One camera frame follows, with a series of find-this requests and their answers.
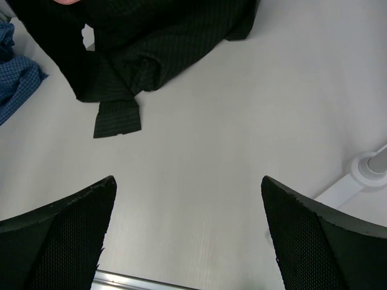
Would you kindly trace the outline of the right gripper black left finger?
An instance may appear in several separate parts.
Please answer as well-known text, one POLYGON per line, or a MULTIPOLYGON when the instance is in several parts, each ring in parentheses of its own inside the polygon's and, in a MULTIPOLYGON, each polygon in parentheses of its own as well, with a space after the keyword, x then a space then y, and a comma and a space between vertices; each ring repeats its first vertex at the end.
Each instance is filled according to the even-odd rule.
POLYGON ((1 221, 1 289, 90 289, 116 192, 108 176, 1 221))

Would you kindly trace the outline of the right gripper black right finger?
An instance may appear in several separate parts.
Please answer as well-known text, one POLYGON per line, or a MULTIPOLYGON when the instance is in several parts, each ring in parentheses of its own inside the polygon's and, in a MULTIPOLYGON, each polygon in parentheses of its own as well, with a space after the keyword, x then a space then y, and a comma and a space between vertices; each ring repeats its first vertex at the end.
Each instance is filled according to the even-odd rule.
POLYGON ((261 194, 285 289, 386 289, 386 227, 269 176, 261 194))

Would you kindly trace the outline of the blue checked shirt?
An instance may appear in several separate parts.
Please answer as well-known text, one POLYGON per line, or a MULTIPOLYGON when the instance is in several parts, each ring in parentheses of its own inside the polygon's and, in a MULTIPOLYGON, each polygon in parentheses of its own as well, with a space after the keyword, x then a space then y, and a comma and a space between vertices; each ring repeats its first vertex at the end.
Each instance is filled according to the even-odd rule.
POLYGON ((1 22, 1 124, 4 124, 48 77, 40 66, 14 54, 15 26, 1 22))

